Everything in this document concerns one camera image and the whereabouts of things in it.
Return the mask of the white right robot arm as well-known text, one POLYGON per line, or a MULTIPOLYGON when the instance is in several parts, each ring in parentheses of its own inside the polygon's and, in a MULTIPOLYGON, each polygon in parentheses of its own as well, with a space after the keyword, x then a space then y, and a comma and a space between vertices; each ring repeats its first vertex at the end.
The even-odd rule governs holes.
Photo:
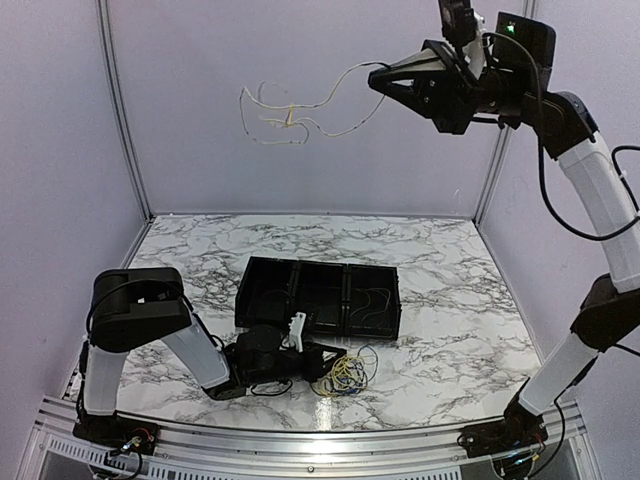
POLYGON ((370 73, 369 87, 431 120, 441 133, 462 135, 478 114, 491 122, 536 134, 542 202, 567 232, 598 243, 608 271, 597 278, 566 337, 519 390, 517 410, 501 419, 495 438, 515 448, 534 431, 540 415, 598 356, 639 325, 639 205, 584 102, 570 92, 550 92, 545 75, 552 46, 536 52, 504 34, 487 34, 474 71, 460 49, 425 41, 422 50, 370 73), (560 167, 593 227, 570 225, 554 208, 546 186, 546 159, 560 167))

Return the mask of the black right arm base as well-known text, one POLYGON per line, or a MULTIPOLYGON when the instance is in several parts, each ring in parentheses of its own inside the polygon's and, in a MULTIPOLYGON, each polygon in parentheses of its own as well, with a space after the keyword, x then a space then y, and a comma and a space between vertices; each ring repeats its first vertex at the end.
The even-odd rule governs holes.
POLYGON ((547 439, 543 417, 535 416, 512 400, 502 418, 463 427, 457 443, 469 458, 476 458, 540 445, 547 439))

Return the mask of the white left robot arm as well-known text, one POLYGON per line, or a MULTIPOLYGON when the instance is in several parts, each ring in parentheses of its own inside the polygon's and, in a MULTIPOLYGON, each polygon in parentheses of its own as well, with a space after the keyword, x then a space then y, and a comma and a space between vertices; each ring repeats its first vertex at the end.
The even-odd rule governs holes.
POLYGON ((346 350, 306 339, 307 316, 295 313, 287 331, 265 324, 249 328, 230 344, 212 335, 184 293, 172 267, 111 269, 94 280, 77 400, 86 426, 106 445, 125 438, 115 414, 129 353, 162 342, 215 401, 241 398, 262 385, 315 383, 346 357, 346 350))

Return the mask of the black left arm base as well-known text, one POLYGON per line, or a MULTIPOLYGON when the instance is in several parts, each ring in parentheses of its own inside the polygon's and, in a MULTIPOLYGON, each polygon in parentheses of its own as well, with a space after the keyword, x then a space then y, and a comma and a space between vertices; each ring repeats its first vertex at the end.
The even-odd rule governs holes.
POLYGON ((156 447, 159 425, 117 413, 108 416, 82 414, 72 433, 76 438, 122 453, 136 450, 142 455, 151 455, 156 447))

